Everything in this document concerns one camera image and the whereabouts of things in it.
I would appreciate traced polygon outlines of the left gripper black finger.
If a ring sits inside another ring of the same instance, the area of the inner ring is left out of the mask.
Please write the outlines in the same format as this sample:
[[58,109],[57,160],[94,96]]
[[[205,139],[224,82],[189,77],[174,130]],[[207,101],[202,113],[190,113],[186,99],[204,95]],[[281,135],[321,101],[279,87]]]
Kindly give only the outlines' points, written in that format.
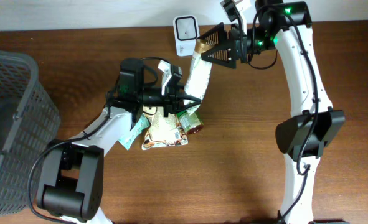
[[186,111],[188,112],[189,115],[192,115],[197,111],[200,105],[201,105],[200,101],[193,101],[186,105],[180,102],[177,106],[175,106],[172,109],[171,114],[178,114],[180,112]]
[[188,95],[184,93],[182,95],[182,100],[185,105],[191,104],[191,103],[202,103],[202,100],[200,98],[197,98],[195,96]]

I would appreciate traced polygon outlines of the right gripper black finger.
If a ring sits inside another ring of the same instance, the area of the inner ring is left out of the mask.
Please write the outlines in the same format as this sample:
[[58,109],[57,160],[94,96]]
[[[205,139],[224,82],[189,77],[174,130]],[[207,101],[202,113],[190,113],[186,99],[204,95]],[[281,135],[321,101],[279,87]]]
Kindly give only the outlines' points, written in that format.
[[235,69],[237,67],[237,53],[231,48],[223,49],[221,47],[213,47],[204,53],[201,53],[201,59],[205,62],[221,65],[223,67]]
[[228,33],[225,30],[224,23],[220,22],[209,31],[202,34],[199,37],[199,42],[209,46],[221,45],[223,47],[229,47],[230,42],[228,40]]

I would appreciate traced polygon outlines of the green lidded jar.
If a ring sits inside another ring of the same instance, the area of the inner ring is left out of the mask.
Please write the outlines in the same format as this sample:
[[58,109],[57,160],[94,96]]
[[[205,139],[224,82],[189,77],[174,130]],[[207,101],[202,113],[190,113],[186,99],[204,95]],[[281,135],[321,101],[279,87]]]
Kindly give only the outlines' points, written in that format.
[[177,119],[184,132],[188,135],[198,133],[204,127],[204,123],[197,112],[189,114],[187,111],[181,111],[177,114]]

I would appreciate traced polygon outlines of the white bamboo print tube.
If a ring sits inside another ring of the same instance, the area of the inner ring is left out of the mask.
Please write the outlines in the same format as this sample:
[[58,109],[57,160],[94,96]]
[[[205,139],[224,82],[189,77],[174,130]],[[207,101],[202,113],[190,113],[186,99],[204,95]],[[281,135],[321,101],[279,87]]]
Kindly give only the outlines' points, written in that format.
[[192,54],[189,77],[184,92],[187,95],[203,100],[209,84],[212,63],[202,60],[201,54],[210,50],[214,43],[204,39],[197,39]]

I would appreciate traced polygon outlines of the beige snack bag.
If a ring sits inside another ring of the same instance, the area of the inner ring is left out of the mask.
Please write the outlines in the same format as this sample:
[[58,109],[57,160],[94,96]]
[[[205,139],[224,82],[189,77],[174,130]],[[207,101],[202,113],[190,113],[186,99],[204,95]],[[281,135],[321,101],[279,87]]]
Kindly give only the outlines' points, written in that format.
[[143,115],[150,123],[146,131],[142,150],[157,147],[185,146],[189,143],[181,123],[175,114],[164,117],[163,107],[143,106]]

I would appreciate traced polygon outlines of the teal wipes packet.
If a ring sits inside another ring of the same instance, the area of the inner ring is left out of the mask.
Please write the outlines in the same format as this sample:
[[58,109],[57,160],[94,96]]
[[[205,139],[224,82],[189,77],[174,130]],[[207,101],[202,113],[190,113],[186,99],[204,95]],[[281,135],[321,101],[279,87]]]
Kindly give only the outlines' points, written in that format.
[[147,117],[142,115],[133,129],[119,138],[118,142],[128,151],[135,141],[135,139],[149,127],[149,121]]

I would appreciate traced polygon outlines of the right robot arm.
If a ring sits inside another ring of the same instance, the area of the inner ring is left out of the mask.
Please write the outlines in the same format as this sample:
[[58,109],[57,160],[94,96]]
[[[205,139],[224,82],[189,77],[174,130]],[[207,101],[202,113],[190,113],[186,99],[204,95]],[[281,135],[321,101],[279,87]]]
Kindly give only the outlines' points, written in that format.
[[252,26],[244,12],[249,1],[222,1],[232,25],[218,24],[204,34],[214,46],[204,61],[235,68],[251,63],[256,54],[275,50],[283,63],[290,93],[290,118],[275,129],[276,144],[285,160],[283,202],[277,223],[314,223],[312,199],[316,170],[324,149],[345,122],[343,110],[329,99],[314,54],[312,19],[304,1],[255,1]]

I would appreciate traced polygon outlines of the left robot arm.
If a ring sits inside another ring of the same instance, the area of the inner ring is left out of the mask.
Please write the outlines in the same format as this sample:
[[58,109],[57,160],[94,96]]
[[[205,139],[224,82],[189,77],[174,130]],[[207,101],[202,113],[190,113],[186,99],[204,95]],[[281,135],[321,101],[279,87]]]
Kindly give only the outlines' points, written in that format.
[[32,166],[42,165],[36,205],[29,205],[34,215],[55,223],[111,223],[100,207],[106,154],[134,129],[144,107],[161,107],[168,116],[201,103],[183,92],[181,67],[161,58],[158,69],[161,77],[143,58],[124,59],[99,117],[80,134],[49,142]]

